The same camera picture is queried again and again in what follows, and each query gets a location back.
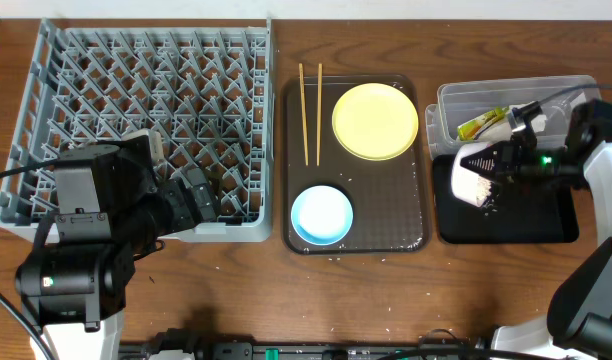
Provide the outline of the white bowl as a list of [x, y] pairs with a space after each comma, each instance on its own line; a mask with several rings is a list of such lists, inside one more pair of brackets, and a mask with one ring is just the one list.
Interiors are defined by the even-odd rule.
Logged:
[[451, 172], [452, 193], [457, 199], [476, 208], [478, 208], [476, 206], [477, 179], [482, 176], [461, 167], [460, 160], [464, 156], [477, 153], [490, 145], [490, 142], [468, 143], [459, 149], [453, 162]]

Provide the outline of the green snack wrapper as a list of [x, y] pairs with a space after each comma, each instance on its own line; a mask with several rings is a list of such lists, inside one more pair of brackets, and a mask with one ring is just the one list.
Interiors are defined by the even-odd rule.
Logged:
[[458, 139], [461, 141], [476, 140], [485, 130], [505, 118], [508, 107], [495, 107], [479, 115], [457, 128]]

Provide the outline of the white napkin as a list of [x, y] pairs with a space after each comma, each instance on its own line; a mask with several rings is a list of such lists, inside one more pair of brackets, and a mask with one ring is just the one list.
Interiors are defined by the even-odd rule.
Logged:
[[[547, 116], [544, 114], [538, 115], [531, 122], [532, 128], [535, 133], [541, 133], [545, 130], [547, 122]], [[488, 141], [496, 142], [508, 140], [511, 137], [511, 128], [508, 121], [503, 118], [496, 123], [490, 125], [486, 129], [481, 131], [475, 136], [475, 141]]]

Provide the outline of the white cup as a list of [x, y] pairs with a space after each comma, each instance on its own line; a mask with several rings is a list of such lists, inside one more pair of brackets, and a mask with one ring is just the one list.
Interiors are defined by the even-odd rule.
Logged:
[[148, 144], [147, 148], [150, 153], [152, 165], [157, 165], [162, 162], [165, 158], [163, 149], [162, 135], [152, 129], [140, 129], [127, 133], [121, 137], [122, 141], [129, 141], [133, 139], [146, 139]]

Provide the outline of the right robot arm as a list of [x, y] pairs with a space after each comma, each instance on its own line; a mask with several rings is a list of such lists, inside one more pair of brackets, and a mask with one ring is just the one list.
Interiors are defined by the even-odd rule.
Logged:
[[480, 207], [491, 185], [584, 187], [593, 198], [598, 245], [556, 290], [546, 315], [494, 332], [491, 355], [612, 359], [612, 104], [593, 99], [577, 105], [559, 149], [537, 148], [531, 122], [540, 111], [538, 102], [512, 110], [505, 141], [462, 146], [452, 192]]

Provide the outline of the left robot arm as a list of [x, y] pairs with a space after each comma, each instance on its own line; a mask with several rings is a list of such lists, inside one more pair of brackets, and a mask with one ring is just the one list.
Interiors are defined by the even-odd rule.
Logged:
[[160, 180], [162, 158], [159, 134], [142, 131], [53, 160], [58, 208], [15, 279], [37, 358], [117, 358], [136, 261], [161, 250], [163, 236], [219, 217], [220, 176], [191, 168]]

